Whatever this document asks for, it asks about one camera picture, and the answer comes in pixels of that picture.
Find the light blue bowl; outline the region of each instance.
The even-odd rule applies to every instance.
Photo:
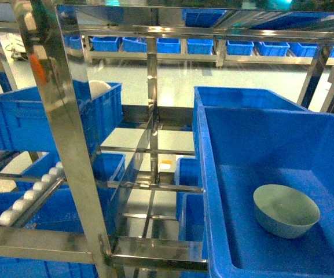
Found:
[[[259,224],[268,232],[285,239],[303,236],[320,220],[320,210],[315,202],[288,186],[260,186],[254,192],[253,199]]]

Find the white bowl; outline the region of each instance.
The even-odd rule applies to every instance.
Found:
[[[259,224],[268,232],[285,239],[303,236],[320,220],[320,210],[315,202],[288,186],[260,186],[254,192],[253,199]]]

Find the metal shelf frame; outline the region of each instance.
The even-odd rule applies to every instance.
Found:
[[[184,6],[176,6],[173,1],[119,1],[118,8],[143,8],[148,13],[147,23],[137,24],[137,15],[127,24],[78,24],[75,6],[87,8],[107,8],[113,5],[111,1],[99,0],[0,0],[1,3],[11,4],[15,23],[0,22],[0,32],[20,32],[28,58],[32,65],[34,78],[41,95],[43,106],[56,142],[56,146],[65,169],[65,179],[58,179],[55,185],[45,192],[45,197],[27,208],[22,216],[11,227],[0,226],[0,257],[18,257],[45,259],[67,262],[83,262],[95,264],[100,278],[124,277],[124,266],[136,269],[151,270],[193,270],[206,272],[208,262],[201,257],[201,242],[180,242],[173,240],[146,238],[150,219],[175,221],[171,217],[152,215],[155,191],[183,191],[202,193],[195,186],[174,186],[165,184],[170,177],[158,169],[158,155],[162,153],[193,155],[191,152],[168,151],[158,148],[158,131],[163,129],[179,130],[181,126],[191,124],[191,108],[167,108],[157,104],[157,61],[174,59],[172,55],[157,54],[157,38],[210,38],[217,40],[216,53],[212,61],[218,66],[225,61],[233,62],[226,56],[225,40],[241,41],[287,41],[319,43],[316,54],[312,59],[293,58],[295,64],[310,64],[307,78],[304,82],[298,103],[308,107],[315,88],[327,63],[334,45],[334,31],[325,31],[325,25],[331,28],[333,20],[319,25],[312,25],[311,30],[250,30],[250,27],[270,21],[274,17],[286,15],[290,10],[271,12],[271,7],[263,7],[263,1],[246,8],[249,1],[231,0],[221,4],[212,1],[200,1],[199,8],[231,9],[212,28],[190,28],[171,25],[161,25],[160,15],[166,8],[195,8],[193,0],[184,1]],[[318,1],[316,11],[334,11],[333,2],[325,5],[326,1]],[[302,5],[294,8],[305,9]],[[125,175],[118,184],[99,182],[94,178],[91,157],[100,150],[89,149],[89,139],[83,132],[77,103],[91,101],[89,86],[80,95],[76,94],[73,81],[88,85],[86,72],[85,51],[66,53],[63,35],[114,35],[114,36],[143,36],[147,38],[147,53],[121,53],[124,58],[141,58],[147,60],[148,73],[148,106],[124,105],[123,126],[144,129],[135,149],[112,148],[113,151],[129,151],[133,157],[126,169]],[[199,56],[182,53],[177,60],[199,60]],[[236,57],[237,63],[253,63],[255,59],[261,63],[276,63],[274,57],[253,56],[252,61],[246,57]],[[16,89],[13,76],[0,43],[0,84],[5,92]],[[334,112],[334,83],[323,106],[324,112]],[[145,153],[151,154],[151,172],[140,171]],[[39,177],[23,177],[21,175],[0,174],[5,180],[30,180]],[[44,204],[61,183],[69,185],[78,209],[84,234],[63,233],[52,231],[36,231],[22,229],[29,217]],[[105,225],[97,193],[97,186],[116,187],[107,217],[114,219],[116,230],[110,236]],[[151,190],[149,208],[145,215],[125,214],[125,207],[133,189]],[[136,217],[145,219],[145,227],[141,238],[121,236],[122,218]]]

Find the grey floor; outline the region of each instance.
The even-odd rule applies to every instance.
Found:
[[[1,36],[3,45],[9,41]],[[9,59],[11,69],[20,89],[34,86],[30,65],[27,61]],[[89,79],[99,79],[108,82],[122,82],[123,104],[147,104],[146,62],[143,61],[96,61],[88,66]],[[289,100],[297,101],[307,67],[295,65],[260,65],[235,64],[225,68],[215,68],[210,63],[180,62],[174,64],[161,63],[158,68],[158,103],[162,106],[193,107],[193,87],[224,86],[263,88],[272,90]],[[330,88],[327,82],[329,69],[323,74],[310,109],[319,111]],[[141,135],[141,130],[116,129],[104,142],[104,145],[119,147],[135,147]],[[193,151],[192,133],[161,131],[159,133],[159,148]],[[170,169],[175,171],[175,156],[160,156],[161,160],[171,160]],[[21,173],[31,164],[27,153],[23,153],[12,161],[5,173]],[[149,170],[149,158],[146,156],[142,170]],[[13,181],[0,181],[0,192],[15,189]],[[128,210],[130,213],[146,213],[150,192],[134,191],[131,194]],[[157,192],[155,197],[154,214],[175,214],[175,193]],[[142,234],[144,220],[134,220],[136,225],[129,225],[129,235]],[[178,223],[166,224],[163,238],[177,239]],[[161,277],[175,277],[175,273],[162,273]]]

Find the floor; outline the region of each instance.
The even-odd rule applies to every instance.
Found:
[[[3,45],[8,45],[6,36],[1,36]],[[9,59],[11,69],[19,89],[34,86],[30,65],[27,61]],[[110,82],[122,82],[122,103],[147,105],[146,62],[143,61],[96,61],[88,66],[89,79],[99,79]],[[235,64],[225,68],[215,68],[210,63],[180,62],[178,64],[163,63],[158,68],[158,103],[161,106],[193,107],[193,87],[224,86],[263,88],[272,90],[291,101],[297,101],[307,67],[295,65],[256,65]],[[324,72],[317,87],[310,109],[319,111],[330,88],[327,82],[329,68]],[[118,147],[135,147],[142,130],[116,129],[104,142],[104,145]],[[159,148],[193,151],[192,133],[161,131],[159,133]],[[131,154],[127,153],[129,162]],[[175,171],[175,156],[160,156],[160,160],[172,161],[170,169]],[[3,171],[5,173],[21,173],[31,164],[28,153],[22,153],[14,159]],[[146,156],[141,170],[149,170],[149,157]],[[14,190],[13,181],[0,181],[0,192]],[[128,205],[130,213],[146,213],[150,192],[133,191]],[[157,192],[154,201],[155,214],[175,214],[175,193]],[[129,229],[131,236],[139,236],[144,220],[134,220],[138,224]],[[177,239],[178,223],[172,222],[166,227],[164,238]],[[162,274],[161,277],[174,277],[176,274]]]

